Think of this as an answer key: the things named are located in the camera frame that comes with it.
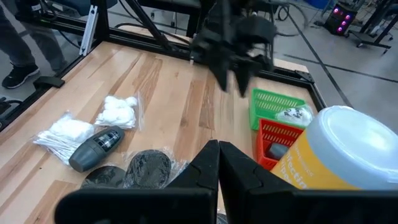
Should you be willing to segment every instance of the red basket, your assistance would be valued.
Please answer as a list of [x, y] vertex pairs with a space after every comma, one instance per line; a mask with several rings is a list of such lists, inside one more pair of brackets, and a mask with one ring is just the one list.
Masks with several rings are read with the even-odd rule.
[[271, 170], [278, 160], [266, 157], [266, 152], [273, 142], [290, 147], [304, 129], [278, 123], [268, 119], [259, 120], [259, 131], [256, 140], [256, 160], [266, 170]]

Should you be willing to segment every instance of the wooden tabletop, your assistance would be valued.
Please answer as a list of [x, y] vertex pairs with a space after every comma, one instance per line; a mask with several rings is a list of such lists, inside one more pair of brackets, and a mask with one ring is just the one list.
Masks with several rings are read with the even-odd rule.
[[[279, 66], [302, 66], [280, 61]], [[252, 157], [249, 98], [241, 98], [230, 76], [220, 91], [206, 67], [121, 45], [101, 43], [0, 135], [0, 223], [52, 223], [53, 209], [65, 194], [80, 187], [87, 173], [67, 167], [32, 138], [66, 111], [93, 122], [105, 96], [122, 98], [140, 91], [145, 126], [126, 131], [118, 150], [103, 164], [123, 166], [123, 154], [169, 147], [177, 159], [192, 160], [210, 139], [232, 142]], [[304, 99], [306, 89], [255, 78], [251, 88]]]

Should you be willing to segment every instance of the green plastic basket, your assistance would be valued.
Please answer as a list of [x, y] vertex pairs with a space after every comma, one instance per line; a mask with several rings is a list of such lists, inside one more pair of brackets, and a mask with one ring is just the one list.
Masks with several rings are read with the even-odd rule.
[[294, 124], [278, 121], [275, 116], [278, 112], [281, 112], [287, 108], [293, 108], [295, 106], [304, 105], [305, 101], [281, 95], [278, 93], [273, 93], [271, 91], [265, 91], [258, 88], [253, 89], [251, 92], [251, 104], [249, 109], [250, 114], [250, 127], [253, 130], [259, 129], [259, 119], [265, 118], [280, 123], [289, 124], [292, 126], [305, 128], [302, 126], [297, 126]]

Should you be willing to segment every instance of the gray floor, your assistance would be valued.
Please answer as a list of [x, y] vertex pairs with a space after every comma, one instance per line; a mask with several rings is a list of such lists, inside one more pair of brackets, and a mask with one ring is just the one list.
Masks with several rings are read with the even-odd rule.
[[[301, 5], [309, 20], [318, 19], [320, 15], [318, 9], [302, 1], [296, 2]], [[144, 10], [150, 13], [152, 9], [145, 7]], [[108, 12], [111, 26], [121, 22], [137, 23], [129, 18], [119, 4], [109, 9]], [[303, 19], [299, 12], [291, 9], [290, 13], [298, 26], [302, 26]], [[24, 34], [24, 28], [11, 15], [8, 16], [17, 30]], [[368, 18], [369, 16], [370, 14], [361, 12], [358, 18]], [[172, 17], [172, 12], [156, 12], [154, 20], [169, 26]], [[178, 14], [177, 18], [178, 29], [162, 25], [157, 25], [157, 27], [167, 32], [185, 34], [188, 16]], [[286, 34], [297, 32], [289, 19], [284, 22], [277, 21], [277, 26], [279, 32]], [[57, 31], [55, 33], [63, 47], [65, 57], [72, 61], [77, 56], [78, 50], [65, 42]], [[325, 29], [309, 27], [303, 33], [315, 54], [301, 36], [276, 37], [275, 57], [307, 66], [328, 106], [352, 105], [355, 109], [375, 117], [398, 133], [398, 120], [396, 119], [398, 113], [398, 48], [396, 42], [398, 40], [388, 42], [392, 48], [387, 54], [382, 55], [384, 49], [371, 46], [357, 48], [355, 38], [346, 39], [334, 36]], [[391, 33], [398, 35], [398, 30], [392, 29]], [[28, 35], [23, 38], [36, 57], [41, 75], [53, 75], [49, 64], [33, 40]], [[10, 71], [11, 65], [8, 57], [2, 52], [0, 52], [0, 59], [2, 68], [0, 78], [3, 78]], [[15, 90], [6, 90], [0, 87], [0, 96], [23, 100], [34, 91], [33, 80], [34, 78], [31, 78], [26, 84]]]

